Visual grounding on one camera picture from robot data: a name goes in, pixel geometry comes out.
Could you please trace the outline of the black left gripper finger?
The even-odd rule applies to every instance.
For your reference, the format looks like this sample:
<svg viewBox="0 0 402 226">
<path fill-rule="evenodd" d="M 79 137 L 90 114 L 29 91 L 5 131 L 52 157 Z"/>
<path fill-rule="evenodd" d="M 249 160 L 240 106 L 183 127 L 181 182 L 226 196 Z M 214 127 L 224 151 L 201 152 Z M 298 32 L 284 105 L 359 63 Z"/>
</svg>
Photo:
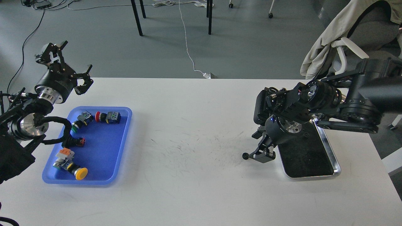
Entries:
<svg viewBox="0 0 402 226">
<path fill-rule="evenodd" d="M 62 55 L 62 50 L 67 44 L 67 40 L 60 45 L 49 43 L 44 45 L 41 52 L 35 56 L 36 63 L 43 64 L 47 67 L 44 76 L 48 75 L 49 73 L 65 73 L 68 76 L 76 74 L 76 72 L 68 64 L 66 64 Z"/>
<path fill-rule="evenodd" d="M 91 85 L 94 83 L 94 81 L 92 80 L 92 78 L 89 75 L 89 72 L 91 69 L 92 69 L 92 64 L 89 65 L 89 68 L 86 72 L 73 74 L 73 79 L 76 79 L 76 80 L 82 79 L 84 81 L 82 85 L 77 85 L 76 87 L 74 87 L 75 93 L 77 95 L 85 94 L 88 91 L 88 89 L 91 87 Z"/>
</svg>

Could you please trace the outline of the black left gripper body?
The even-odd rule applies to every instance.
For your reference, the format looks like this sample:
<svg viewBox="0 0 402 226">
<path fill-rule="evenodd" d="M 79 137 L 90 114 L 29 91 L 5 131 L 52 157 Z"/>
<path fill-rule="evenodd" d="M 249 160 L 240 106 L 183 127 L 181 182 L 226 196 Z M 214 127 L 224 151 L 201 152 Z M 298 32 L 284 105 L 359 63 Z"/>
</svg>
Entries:
<svg viewBox="0 0 402 226">
<path fill-rule="evenodd" d="M 72 79 L 70 74 L 48 69 L 36 84 L 35 92 L 40 99 L 51 104 L 62 104 L 77 84 L 77 80 Z"/>
</svg>

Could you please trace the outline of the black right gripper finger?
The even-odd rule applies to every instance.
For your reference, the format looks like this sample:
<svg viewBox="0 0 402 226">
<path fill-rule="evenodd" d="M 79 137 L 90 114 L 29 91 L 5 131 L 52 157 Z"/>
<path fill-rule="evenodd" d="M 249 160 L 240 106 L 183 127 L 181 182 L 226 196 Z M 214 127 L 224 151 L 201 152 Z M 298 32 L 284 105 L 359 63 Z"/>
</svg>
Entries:
<svg viewBox="0 0 402 226">
<path fill-rule="evenodd" d="M 248 157 L 260 163 L 267 163 L 276 159 L 275 147 L 276 145 L 260 143 L 254 152 L 248 154 Z"/>
<path fill-rule="evenodd" d="M 256 150 L 252 154 L 260 154 L 267 151 L 271 146 L 271 138 L 267 134 L 265 126 L 260 126 L 257 131 L 252 135 L 254 139 L 260 139 Z"/>
</svg>

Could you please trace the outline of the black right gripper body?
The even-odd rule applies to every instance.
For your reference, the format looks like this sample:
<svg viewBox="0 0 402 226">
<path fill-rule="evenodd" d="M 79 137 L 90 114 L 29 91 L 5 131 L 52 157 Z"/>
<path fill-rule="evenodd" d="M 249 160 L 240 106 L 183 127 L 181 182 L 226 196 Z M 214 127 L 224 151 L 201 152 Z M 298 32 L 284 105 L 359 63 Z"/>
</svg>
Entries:
<svg viewBox="0 0 402 226">
<path fill-rule="evenodd" d="M 253 121 L 265 126 L 272 145 L 298 137 L 310 120 L 307 89 L 306 84 L 297 83 L 291 90 L 265 87 L 257 95 Z"/>
</svg>

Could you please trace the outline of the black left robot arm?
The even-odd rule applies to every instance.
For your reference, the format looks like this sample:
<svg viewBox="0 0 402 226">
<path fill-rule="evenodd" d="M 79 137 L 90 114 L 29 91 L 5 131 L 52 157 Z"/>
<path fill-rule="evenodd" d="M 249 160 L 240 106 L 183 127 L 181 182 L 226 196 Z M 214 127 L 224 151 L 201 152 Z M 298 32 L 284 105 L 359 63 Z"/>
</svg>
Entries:
<svg viewBox="0 0 402 226">
<path fill-rule="evenodd" d="M 49 43 L 36 55 L 36 62 L 45 65 L 47 71 L 35 86 L 35 93 L 25 92 L 25 88 L 17 94 L 1 93 L 1 98 L 7 96 L 11 102 L 7 111 L 1 103 L 1 182 L 20 175 L 33 164 L 32 153 L 41 143 L 62 143 L 66 161 L 56 166 L 63 166 L 76 179 L 88 173 L 86 168 L 72 163 L 72 154 L 66 153 L 67 148 L 83 146 L 86 140 L 71 136 L 72 125 L 66 118 L 48 116 L 54 104 L 64 103 L 72 90 L 82 95 L 93 84 L 91 66 L 85 73 L 76 73 L 66 64 L 62 50 L 67 43 Z"/>
</svg>

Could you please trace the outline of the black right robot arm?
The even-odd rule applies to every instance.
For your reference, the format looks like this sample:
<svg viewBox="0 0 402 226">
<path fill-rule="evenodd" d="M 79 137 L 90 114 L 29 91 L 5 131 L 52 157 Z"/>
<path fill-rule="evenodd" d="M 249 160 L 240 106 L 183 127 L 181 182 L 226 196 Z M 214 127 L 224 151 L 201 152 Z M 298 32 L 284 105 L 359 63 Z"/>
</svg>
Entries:
<svg viewBox="0 0 402 226">
<path fill-rule="evenodd" d="M 302 135 L 302 126 L 313 116 L 323 129 L 374 134 L 386 112 L 401 113 L 401 60 L 364 59 L 355 70 L 293 89 L 262 90 L 256 100 L 252 135 L 260 139 L 256 150 L 244 159 L 267 163 L 276 157 L 273 148 Z"/>
</svg>

